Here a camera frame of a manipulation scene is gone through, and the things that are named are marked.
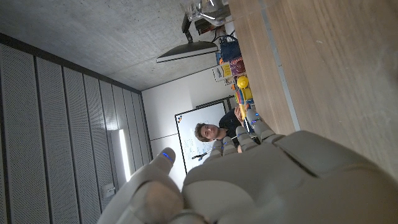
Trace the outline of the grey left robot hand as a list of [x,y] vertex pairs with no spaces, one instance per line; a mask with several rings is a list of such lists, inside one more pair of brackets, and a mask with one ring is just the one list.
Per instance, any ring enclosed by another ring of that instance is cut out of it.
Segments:
[[178,188],[167,147],[131,176],[100,223],[396,223],[397,181],[378,165],[308,131],[276,134],[247,117],[258,142],[238,127],[240,148],[216,141]]

